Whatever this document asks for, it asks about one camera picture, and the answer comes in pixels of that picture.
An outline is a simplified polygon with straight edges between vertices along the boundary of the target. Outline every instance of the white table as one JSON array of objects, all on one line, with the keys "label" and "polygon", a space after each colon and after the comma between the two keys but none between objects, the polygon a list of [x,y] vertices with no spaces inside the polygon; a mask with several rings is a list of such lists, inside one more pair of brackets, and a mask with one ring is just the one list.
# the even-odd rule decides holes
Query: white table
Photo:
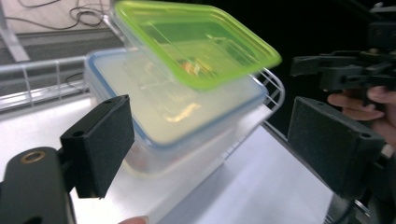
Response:
[{"label": "white table", "polygon": [[[94,105],[91,98],[79,97],[1,117],[1,179],[7,161],[19,152],[60,148],[60,135]],[[78,223],[117,223],[127,217],[114,201],[80,200],[74,191],[72,196]],[[160,223],[321,224],[331,199],[332,192],[259,127]]]}]

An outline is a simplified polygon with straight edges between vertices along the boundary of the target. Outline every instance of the plastic food container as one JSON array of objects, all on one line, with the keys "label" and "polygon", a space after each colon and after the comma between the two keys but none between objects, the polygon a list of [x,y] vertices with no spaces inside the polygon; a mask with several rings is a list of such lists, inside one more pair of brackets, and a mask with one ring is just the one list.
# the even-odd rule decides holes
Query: plastic food container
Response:
[{"label": "plastic food container", "polygon": [[276,50],[216,7],[117,1],[113,10],[113,21],[132,45],[163,64],[168,76],[195,89],[211,89],[281,62]]},{"label": "plastic food container", "polygon": [[163,166],[232,127],[263,102],[267,89],[254,77],[240,77],[211,91],[168,79],[144,53],[111,49],[88,55],[85,77],[104,101],[128,94],[136,142]]}]

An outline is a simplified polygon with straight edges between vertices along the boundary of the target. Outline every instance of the white surface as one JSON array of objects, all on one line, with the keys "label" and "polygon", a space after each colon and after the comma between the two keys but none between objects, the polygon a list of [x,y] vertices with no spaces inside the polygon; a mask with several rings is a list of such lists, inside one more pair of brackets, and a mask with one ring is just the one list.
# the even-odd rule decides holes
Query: white surface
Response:
[{"label": "white surface", "polygon": [[260,127],[161,224],[322,224],[331,198]]},{"label": "white surface", "polygon": [[[13,155],[32,147],[59,148],[60,135],[92,108],[89,98],[62,103],[0,120],[2,178]],[[118,179],[114,183],[124,186]],[[136,189],[116,191],[115,186],[104,200],[76,199],[72,191],[79,224],[117,223],[134,215],[119,202]],[[260,127],[161,224],[321,224],[331,197],[329,189]]]},{"label": "white surface", "polygon": [[[210,141],[203,142],[200,147],[189,152],[171,167],[155,175],[153,173],[138,173],[128,160],[124,160],[114,181],[102,201],[110,202],[117,213],[112,215],[114,221],[129,217],[148,216],[150,223],[158,223],[171,209],[195,189],[205,178],[214,172],[224,161],[223,153],[233,146],[234,142],[244,137],[236,133],[250,133],[261,120],[268,115],[268,109],[263,105],[252,110],[239,122],[236,128],[225,130],[214,136]],[[97,215],[108,218],[108,213]],[[78,214],[78,221],[90,217],[84,213]]]}]

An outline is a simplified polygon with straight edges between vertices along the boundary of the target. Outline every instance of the container lid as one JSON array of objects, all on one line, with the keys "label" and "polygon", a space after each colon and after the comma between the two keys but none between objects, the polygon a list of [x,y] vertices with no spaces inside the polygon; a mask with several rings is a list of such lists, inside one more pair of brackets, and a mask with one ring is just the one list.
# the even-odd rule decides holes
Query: container lid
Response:
[{"label": "container lid", "polygon": [[179,81],[196,89],[281,62],[275,49],[216,7],[118,1],[114,12],[113,20],[132,42],[143,44]]},{"label": "container lid", "polygon": [[167,79],[140,51],[102,50],[88,56],[87,69],[111,96],[128,94],[136,130],[155,147],[171,147],[223,119],[262,103],[267,90],[241,77],[210,91]]}]

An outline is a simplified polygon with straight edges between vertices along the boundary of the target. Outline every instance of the cable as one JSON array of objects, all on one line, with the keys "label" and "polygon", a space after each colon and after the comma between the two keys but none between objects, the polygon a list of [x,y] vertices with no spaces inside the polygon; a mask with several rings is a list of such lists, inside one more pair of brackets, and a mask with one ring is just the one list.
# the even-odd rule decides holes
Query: cable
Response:
[{"label": "cable", "polygon": [[71,87],[71,88],[73,88],[73,89],[76,89],[76,90],[78,90],[78,91],[84,91],[84,90],[82,90],[82,89],[80,89],[80,88],[75,87],[74,85],[72,85],[72,84],[70,83],[70,78],[76,77],[76,76],[82,76],[82,75],[83,75],[82,72],[75,73],[74,75],[68,76],[68,77],[64,80],[64,82],[67,84],[67,86],[69,86],[69,87]]},{"label": "cable", "polygon": [[40,4],[40,5],[31,5],[31,6],[25,5],[25,4],[22,2],[22,0],[18,0],[18,3],[20,3],[20,5],[23,6],[23,7],[44,7],[44,6],[47,6],[47,5],[50,5],[50,4],[59,2],[59,1],[61,1],[61,0],[54,0],[54,1],[51,1],[51,2],[48,2],[48,3],[44,3],[44,4]]},{"label": "cable", "polygon": [[[36,6],[26,6],[26,5],[25,5],[24,3],[22,3],[22,2],[20,2],[20,4],[21,4],[22,6],[24,6],[24,7],[43,7],[43,6],[46,6],[46,5],[49,5],[49,4],[58,2],[58,1],[60,1],[60,0],[55,0],[55,1],[52,1],[52,2],[49,2],[49,3],[46,3],[46,4],[41,4],[41,5],[36,5]],[[90,27],[97,27],[97,26],[101,25],[102,22],[103,22],[103,16],[104,16],[104,14],[105,14],[104,5],[103,5],[103,3],[102,3],[102,0],[99,0],[99,4],[97,4],[97,5],[99,5],[99,6],[101,7],[100,10],[99,10],[99,9],[95,9],[95,8],[91,8],[91,7],[86,7],[87,5],[94,5],[94,4],[86,4],[86,5],[84,5],[83,7],[80,7],[80,6],[79,6],[79,0],[77,0],[77,6],[71,8],[71,9],[69,10],[69,15],[70,15],[70,17],[71,17],[74,21],[76,21],[76,23],[74,23],[74,24],[72,24],[72,25],[70,25],[70,26],[66,26],[66,27],[53,27],[53,26],[48,26],[48,25],[45,25],[45,24],[42,24],[42,23],[38,23],[38,22],[36,22],[36,21],[30,21],[30,20],[26,20],[26,19],[18,18],[18,17],[6,17],[6,20],[28,22],[28,23],[31,23],[31,24],[36,25],[36,26],[40,26],[40,27],[43,27],[43,28],[47,28],[47,29],[51,29],[51,30],[56,30],[56,31],[68,30],[68,29],[71,29],[71,28],[73,28],[73,27],[76,27],[76,26],[79,25],[80,23],[83,24],[83,25],[86,25],[86,26],[90,26]],[[75,11],[75,10],[80,10],[80,9],[86,9],[86,10],[84,10],[84,11],[79,11],[76,15],[73,15],[73,11]],[[83,20],[82,20],[82,17],[83,17],[83,16],[88,16],[88,15],[98,17],[98,18],[99,18],[99,22],[91,23],[91,22],[83,21]]]}]

